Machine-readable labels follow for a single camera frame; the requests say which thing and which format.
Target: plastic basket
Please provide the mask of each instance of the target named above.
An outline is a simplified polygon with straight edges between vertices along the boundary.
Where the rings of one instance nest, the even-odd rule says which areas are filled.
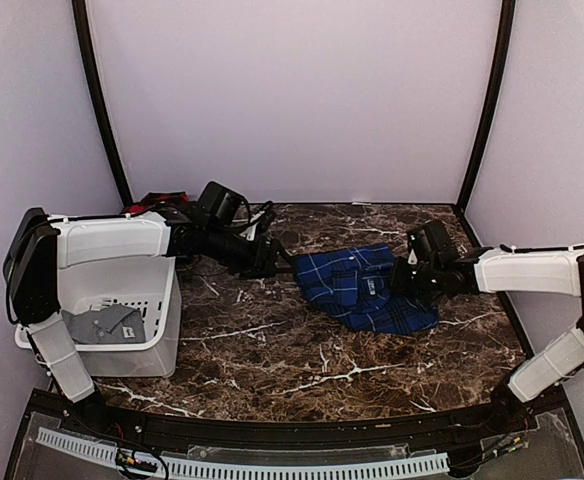
[[[97,377],[170,376],[176,366],[181,292],[174,259],[127,257],[84,263],[58,271],[61,308],[73,314],[120,303],[141,312],[144,343],[81,345],[76,349],[90,375]],[[23,328],[16,344],[30,348]]]

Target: gray cloth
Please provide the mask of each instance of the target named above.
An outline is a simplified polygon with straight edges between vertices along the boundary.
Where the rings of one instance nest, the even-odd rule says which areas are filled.
[[[114,304],[78,315],[61,310],[61,316],[75,343],[95,345],[145,342],[143,317],[135,308]]]

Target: blue cloth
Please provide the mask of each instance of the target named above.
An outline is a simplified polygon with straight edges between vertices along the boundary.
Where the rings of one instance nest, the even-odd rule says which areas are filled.
[[[386,244],[297,255],[294,279],[308,302],[354,331],[406,335],[435,327],[436,307],[390,291],[393,265]]]

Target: robotic arm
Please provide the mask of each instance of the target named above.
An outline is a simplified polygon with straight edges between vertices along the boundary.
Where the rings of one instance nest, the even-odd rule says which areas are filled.
[[[242,204],[248,219],[237,225]],[[264,235],[274,218],[271,202],[252,216],[244,197],[214,182],[181,210],[160,205],[142,214],[72,218],[30,209],[3,265],[8,317],[25,328],[39,362],[78,402],[95,387],[60,314],[58,270],[121,257],[204,255],[229,274],[270,277],[283,271],[279,256],[290,261],[281,243]]]
[[[502,430],[551,386],[584,368],[584,244],[572,247],[481,248],[461,256],[440,221],[408,232],[391,286],[432,301],[437,294],[550,292],[581,297],[581,318],[542,352],[513,370],[492,392],[490,426]]]

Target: marble table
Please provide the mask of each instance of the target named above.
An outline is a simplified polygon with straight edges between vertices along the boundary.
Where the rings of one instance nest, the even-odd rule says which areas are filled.
[[[444,205],[290,204],[271,227],[290,253],[385,242],[442,220],[470,248]],[[354,333],[308,305],[291,275],[240,280],[214,262],[177,269],[183,294],[170,378],[99,378],[111,405],[188,417],[264,422],[380,419],[489,400],[524,354],[494,295],[440,303],[438,327],[410,336]]]

